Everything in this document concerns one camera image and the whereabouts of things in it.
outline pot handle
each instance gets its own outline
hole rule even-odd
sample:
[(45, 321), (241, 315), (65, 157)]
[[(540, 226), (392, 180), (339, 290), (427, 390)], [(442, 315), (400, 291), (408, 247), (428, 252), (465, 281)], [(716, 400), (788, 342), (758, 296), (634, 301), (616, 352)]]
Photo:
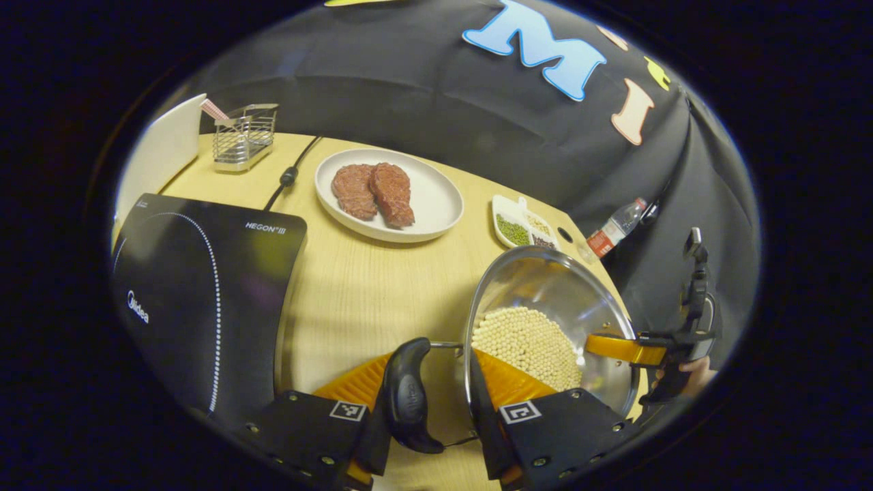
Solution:
[(430, 340), (417, 337), (397, 348), (388, 360), (382, 389), (386, 396), (385, 419), (391, 436), (419, 453), (442, 453), (445, 446), (428, 433), (428, 399), (422, 384), (422, 360)]

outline black induction cooktop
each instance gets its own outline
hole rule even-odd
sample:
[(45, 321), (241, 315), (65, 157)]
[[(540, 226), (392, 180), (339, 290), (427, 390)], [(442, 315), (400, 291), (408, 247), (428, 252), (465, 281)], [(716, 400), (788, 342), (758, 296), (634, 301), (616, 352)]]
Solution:
[(112, 256), (113, 298), (180, 404), (240, 425), (274, 399), (273, 361), (306, 222), (144, 194)]

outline black power cord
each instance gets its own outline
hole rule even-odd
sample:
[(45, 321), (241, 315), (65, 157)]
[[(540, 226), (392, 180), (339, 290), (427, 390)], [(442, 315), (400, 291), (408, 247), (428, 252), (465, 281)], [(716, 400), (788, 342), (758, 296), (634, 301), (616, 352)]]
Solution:
[(272, 208), (273, 203), (276, 202), (276, 198), (278, 198), (278, 195), (282, 194), (282, 190), (284, 188), (287, 188), (294, 184), (294, 181), (297, 180), (297, 166), (300, 165), (300, 161), (303, 160), (303, 157), (306, 156), (306, 154), (309, 152), (309, 149), (311, 149), (315, 145), (315, 143), (318, 143), (319, 140), (321, 140), (320, 136), (316, 136), (315, 138), (313, 138), (313, 140), (309, 142), (308, 145), (306, 145), (306, 148), (303, 149), (303, 153), (301, 153), (300, 156), (297, 157), (297, 162), (295, 162), (294, 165), (292, 165), (288, 169), (285, 169), (285, 172), (283, 172), (282, 176), (280, 176), (278, 179), (278, 189), (276, 189), (276, 192), (274, 192), (273, 195), (270, 197), (270, 201), (267, 202), (267, 205), (264, 207), (264, 211), (269, 211)]

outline pink chopstick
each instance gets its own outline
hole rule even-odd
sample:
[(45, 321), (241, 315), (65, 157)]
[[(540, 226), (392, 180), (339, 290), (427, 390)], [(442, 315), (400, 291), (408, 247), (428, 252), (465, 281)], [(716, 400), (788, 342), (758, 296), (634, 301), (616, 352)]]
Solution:
[(219, 109), (218, 106), (216, 106), (215, 103), (209, 99), (204, 99), (203, 102), (200, 103), (200, 108), (204, 111), (204, 113), (212, 116), (213, 119), (216, 119), (216, 120), (229, 119), (227, 117), (227, 114), (223, 113), (222, 110)]

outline white plate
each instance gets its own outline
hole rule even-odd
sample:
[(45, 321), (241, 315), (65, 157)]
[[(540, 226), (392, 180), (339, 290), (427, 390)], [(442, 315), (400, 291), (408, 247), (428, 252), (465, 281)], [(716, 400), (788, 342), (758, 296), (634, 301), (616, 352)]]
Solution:
[[(392, 163), (409, 176), (409, 206), (416, 215), (416, 222), (408, 227), (388, 226), (381, 211), (370, 221), (355, 218), (340, 209), (339, 200), (331, 191), (333, 177), (341, 168), (354, 163), (376, 165), (381, 162)], [(325, 210), (341, 224), (373, 239), (389, 242), (434, 239), (455, 226), (464, 214), (461, 192), (448, 177), (412, 156), (391, 150), (354, 149), (329, 156), (315, 170), (315, 189)]]

